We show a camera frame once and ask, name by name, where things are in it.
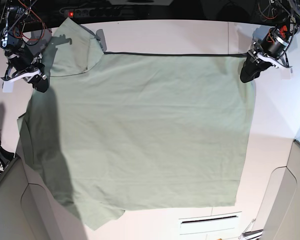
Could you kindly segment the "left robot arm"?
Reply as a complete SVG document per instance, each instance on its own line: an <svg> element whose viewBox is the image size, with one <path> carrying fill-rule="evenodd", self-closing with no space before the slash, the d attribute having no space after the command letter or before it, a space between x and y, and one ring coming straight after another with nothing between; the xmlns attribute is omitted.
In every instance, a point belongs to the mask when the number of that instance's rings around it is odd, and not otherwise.
<svg viewBox="0 0 300 240"><path fill-rule="evenodd" d="M254 38L240 72L242 83L258 78L270 67L279 69L283 79L290 79L293 67L287 52L300 32L300 0L259 0L261 20L272 22L265 37Z"/></svg>

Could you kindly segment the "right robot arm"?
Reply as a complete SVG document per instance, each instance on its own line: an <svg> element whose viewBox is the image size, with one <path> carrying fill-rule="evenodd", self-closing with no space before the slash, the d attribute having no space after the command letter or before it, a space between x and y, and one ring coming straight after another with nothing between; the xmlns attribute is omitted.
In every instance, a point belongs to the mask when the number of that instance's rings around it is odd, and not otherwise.
<svg viewBox="0 0 300 240"><path fill-rule="evenodd" d="M48 30L45 22L34 12L37 3L30 0L2 0L0 2L0 48L7 60L2 80L2 91L11 93L14 83L23 80L38 92L44 93L50 86L45 73L42 50L33 53ZM41 24L38 37L27 37L24 26L32 20Z"/></svg>

